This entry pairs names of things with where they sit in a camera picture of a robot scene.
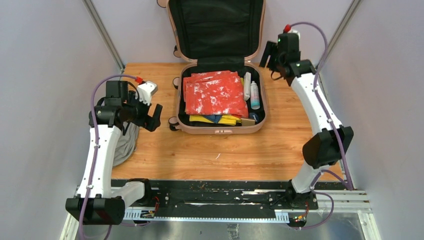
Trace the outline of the white long box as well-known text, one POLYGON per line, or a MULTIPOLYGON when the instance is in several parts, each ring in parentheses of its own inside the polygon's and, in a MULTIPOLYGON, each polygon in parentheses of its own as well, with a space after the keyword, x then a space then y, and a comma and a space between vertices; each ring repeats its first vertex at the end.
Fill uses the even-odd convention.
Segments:
POLYGON ((251 77, 252 74, 250 72, 246 72, 243 77, 243 99, 245 101, 249 100, 251 96, 251 77))

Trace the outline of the white spray bottle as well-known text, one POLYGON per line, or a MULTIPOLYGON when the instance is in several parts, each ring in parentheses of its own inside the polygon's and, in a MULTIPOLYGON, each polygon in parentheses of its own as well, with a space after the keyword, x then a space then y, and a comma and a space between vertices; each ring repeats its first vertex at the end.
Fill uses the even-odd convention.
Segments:
POLYGON ((261 107, 260 91, 255 81, 250 84, 250 106, 253 110, 258 110, 261 107))

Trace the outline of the pink hard-shell suitcase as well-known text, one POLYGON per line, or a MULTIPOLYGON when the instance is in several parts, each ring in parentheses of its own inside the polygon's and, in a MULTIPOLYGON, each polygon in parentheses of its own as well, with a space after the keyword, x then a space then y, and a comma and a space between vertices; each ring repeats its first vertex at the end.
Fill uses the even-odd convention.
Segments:
POLYGON ((264 78, 252 63, 261 49, 266 2, 264 0, 159 0, 167 10, 175 37, 174 55, 187 62, 172 81, 177 90, 176 113, 169 118, 172 131, 192 135, 252 134, 268 116, 264 78), (259 121, 253 126, 234 126, 190 121, 185 113, 183 78, 194 73, 250 72, 259 88, 259 121))

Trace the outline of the blue garment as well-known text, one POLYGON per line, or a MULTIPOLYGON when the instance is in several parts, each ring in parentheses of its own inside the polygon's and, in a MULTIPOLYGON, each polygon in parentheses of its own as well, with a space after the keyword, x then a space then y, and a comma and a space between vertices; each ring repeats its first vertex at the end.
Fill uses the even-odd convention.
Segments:
POLYGON ((204 117, 215 124, 226 124, 228 125, 231 121, 224 118, 224 115, 204 115, 204 117))

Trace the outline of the red white patterned garment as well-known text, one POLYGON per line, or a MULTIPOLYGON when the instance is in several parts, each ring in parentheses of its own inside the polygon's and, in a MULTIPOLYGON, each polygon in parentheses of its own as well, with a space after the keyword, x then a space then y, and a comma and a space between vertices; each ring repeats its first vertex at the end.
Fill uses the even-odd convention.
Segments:
POLYGON ((185 113, 188 115, 249 115, 244 86, 237 72, 193 73, 184 77, 182 83, 185 113))

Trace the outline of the tan square box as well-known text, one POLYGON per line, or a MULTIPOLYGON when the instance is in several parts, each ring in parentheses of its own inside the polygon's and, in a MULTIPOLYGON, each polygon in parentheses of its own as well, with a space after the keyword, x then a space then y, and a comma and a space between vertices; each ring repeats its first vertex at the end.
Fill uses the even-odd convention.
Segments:
POLYGON ((250 127, 256 124, 256 120, 254 118, 241 118, 240 120, 242 127, 250 127))

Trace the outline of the yellow garment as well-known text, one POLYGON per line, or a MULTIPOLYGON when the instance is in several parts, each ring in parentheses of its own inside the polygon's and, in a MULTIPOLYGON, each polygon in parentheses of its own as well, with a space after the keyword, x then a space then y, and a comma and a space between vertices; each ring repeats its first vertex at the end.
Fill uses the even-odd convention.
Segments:
MULTIPOLYGON (((216 124, 211 122, 210 120, 206 119, 204 117, 205 115, 190 115, 189 116, 189 121, 190 122, 202 122, 202 123, 210 123, 210 124, 216 124)), ((228 121, 231 121, 228 124, 224 124, 224 125, 229 125, 229 126, 235 126, 236 124, 241 124, 241 119, 239 117, 230 115, 230 114, 224 114, 224 118, 228 119, 228 121)))

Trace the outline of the dark blue round tin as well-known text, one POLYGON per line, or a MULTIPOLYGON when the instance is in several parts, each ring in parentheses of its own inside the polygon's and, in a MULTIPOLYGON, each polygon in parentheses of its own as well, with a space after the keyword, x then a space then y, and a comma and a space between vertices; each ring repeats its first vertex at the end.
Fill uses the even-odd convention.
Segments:
POLYGON ((250 112, 249 113, 249 118, 250 119, 254 119, 255 122, 258 122, 259 121, 259 116, 256 113, 254 113, 254 112, 250 112))

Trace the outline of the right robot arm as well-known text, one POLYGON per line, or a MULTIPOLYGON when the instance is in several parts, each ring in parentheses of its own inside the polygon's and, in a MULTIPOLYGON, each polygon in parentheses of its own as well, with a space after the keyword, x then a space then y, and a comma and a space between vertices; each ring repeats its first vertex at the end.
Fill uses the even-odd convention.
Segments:
POLYGON ((285 32, 276 42, 268 41, 259 65, 280 73, 300 99, 311 125, 313 137, 302 147, 304 162, 283 197, 290 208, 298 209, 313 197, 320 176, 346 156, 354 132, 350 126, 343 126, 321 97, 318 70, 310 60, 301 59, 298 34, 285 32))

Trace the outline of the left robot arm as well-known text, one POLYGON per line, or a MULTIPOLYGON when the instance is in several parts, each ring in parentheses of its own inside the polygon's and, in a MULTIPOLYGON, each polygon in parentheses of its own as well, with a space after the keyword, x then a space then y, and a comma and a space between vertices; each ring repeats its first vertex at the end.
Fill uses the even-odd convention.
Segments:
POLYGON ((89 112, 90 149, 80 186, 74 197, 67 198, 65 209, 83 225, 119 225, 125 211, 134 203, 142 207, 154 201, 147 178, 134 178, 112 191, 111 176, 120 136, 133 124, 149 132, 160 125, 162 105, 157 104, 152 116, 149 110, 158 87, 141 81, 134 91, 131 82, 108 80, 102 101, 91 102, 89 112))

